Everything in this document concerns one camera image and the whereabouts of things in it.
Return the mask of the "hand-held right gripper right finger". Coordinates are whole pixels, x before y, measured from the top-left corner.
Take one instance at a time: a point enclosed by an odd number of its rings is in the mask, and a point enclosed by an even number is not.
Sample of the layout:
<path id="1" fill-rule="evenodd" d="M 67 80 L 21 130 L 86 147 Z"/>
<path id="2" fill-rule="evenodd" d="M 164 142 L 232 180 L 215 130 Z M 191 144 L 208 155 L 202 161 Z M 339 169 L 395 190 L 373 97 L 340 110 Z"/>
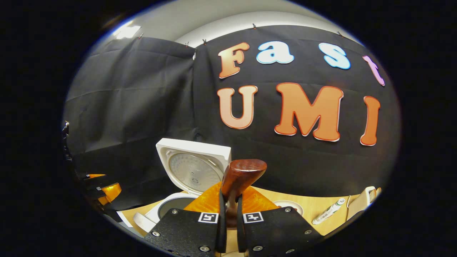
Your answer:
<path id="1" fill-rule="evenodd" d="M 303 208 L 300 215 L 291 207 L 273 202 L 290 200 Z M 238 199 L 238 252 L 243 257 L 304 257 L 323 240 L 311 224 L 319 197 L 297 196 L 248 187 Z"/>

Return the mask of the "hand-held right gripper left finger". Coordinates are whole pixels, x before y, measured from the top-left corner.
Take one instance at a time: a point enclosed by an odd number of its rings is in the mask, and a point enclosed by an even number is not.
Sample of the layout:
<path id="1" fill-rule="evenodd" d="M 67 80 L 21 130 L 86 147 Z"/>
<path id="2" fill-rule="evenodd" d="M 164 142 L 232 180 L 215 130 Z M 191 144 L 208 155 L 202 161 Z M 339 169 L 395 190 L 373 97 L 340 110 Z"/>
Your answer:
<path id="1" fill-rule="evenodd" d="M 221 183 L 199 197 L 177 193 L 142 217 L 144 239 L 181 257 L 219 257 L 227 249 Z"/>

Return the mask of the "brown wooden spoon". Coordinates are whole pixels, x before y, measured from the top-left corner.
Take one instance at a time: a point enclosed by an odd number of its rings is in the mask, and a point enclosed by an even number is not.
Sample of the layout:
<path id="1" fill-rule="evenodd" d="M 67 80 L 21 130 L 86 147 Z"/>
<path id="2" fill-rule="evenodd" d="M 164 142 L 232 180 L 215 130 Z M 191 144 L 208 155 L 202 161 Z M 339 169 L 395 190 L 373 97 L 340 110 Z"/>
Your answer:
<path id="1" fill-rule="evenodd" d="M 233 230 L 237 226 L 239 196 L 257 181 L 266 169 L 267 164 L 259 159 L 233 160 L 228 164 L 220 188 L 228 229 Z"/>

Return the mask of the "white rice cooker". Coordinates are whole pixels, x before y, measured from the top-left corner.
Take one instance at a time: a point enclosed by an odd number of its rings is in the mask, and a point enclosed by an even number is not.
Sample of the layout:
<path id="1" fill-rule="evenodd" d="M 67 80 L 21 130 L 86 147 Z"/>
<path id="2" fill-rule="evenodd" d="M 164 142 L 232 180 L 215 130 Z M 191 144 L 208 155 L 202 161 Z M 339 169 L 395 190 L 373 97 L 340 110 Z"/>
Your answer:
<path id="1" fill-rule="evenodd" d="M 169 210 L 184 209 L 221 182 L 231 161 L 230 147 L 222 145 L 163 138 L 156 148 L 168 177 L 182 192 L 170 194 L 146 214 L 134 215 L 134 222 L 145 232 L 152 231 Z"/>

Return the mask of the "white round plate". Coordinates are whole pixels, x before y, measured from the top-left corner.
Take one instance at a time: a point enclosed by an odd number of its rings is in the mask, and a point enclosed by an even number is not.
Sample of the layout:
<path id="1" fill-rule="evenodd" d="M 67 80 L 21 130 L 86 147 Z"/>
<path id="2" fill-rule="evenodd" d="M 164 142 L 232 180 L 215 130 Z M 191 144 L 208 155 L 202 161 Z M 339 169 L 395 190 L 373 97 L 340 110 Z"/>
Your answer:
<path id="1" fill-rule="evenodd" d="M 300 215 L 303 216 L 303 208 L 301 205 L 294 201 L 290 200 L 278 200 L 273 202 L 279 208 L 291 207 L 292 209 L 296 210 Z"/>

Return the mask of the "white bottle green cap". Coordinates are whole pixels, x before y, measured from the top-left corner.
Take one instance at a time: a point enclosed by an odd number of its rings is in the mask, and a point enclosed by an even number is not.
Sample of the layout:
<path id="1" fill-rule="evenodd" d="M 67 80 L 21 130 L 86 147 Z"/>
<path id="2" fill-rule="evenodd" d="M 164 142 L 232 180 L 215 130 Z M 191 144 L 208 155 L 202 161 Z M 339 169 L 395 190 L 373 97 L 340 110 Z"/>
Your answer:
<path id="1" fill-rule="evenodd" d="M 345 198 L 340 198 L 336 203 L 329 206 L 323 213 L 319 214 L 312 220 L 312 224 L 318 225 L 324 222 L 326 219 L 330 218 L 334 213 L 336 213 L 346 202 Z"/>

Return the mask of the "black backdrop cloth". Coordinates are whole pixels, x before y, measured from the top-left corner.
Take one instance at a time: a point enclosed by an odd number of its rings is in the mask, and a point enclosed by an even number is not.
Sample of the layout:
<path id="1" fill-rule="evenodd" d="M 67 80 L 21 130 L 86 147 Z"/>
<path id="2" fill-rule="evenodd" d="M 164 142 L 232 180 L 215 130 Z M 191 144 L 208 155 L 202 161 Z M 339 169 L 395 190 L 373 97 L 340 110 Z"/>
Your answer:
<path id="1" fill-rule="evenodd" d="M 94 49 L 64 104 L 67 144 L 89 192 L 118 184 L 106 209 L 178 192 L 162 138 L 231 148 L 268 165 L 255 187 L 337 197 L 385 187 L 401 141 L 392 82 L 368 49 L 330 31 L 274 25 L 196 48 L 162 39 Z"/>

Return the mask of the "white toaster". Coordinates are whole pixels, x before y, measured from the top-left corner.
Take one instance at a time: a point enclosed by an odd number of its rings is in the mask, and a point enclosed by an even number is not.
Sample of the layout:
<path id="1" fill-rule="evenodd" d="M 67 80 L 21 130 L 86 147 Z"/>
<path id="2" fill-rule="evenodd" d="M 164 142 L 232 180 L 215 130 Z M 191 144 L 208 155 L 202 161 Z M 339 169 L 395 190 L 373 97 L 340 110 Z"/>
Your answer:
<path id="1" fill-rule="evenodd" d="M 369 203 L 368 192 L 373 189 L 376 189 L 376 187 L 366 187 L 358 197 L 354 197 L 353 200 L 350 200 L 350 202 L 347 204 L 348 212 L 346 221 L 352 218 L 355 214 L 364 211 L 371 204 Z"/>

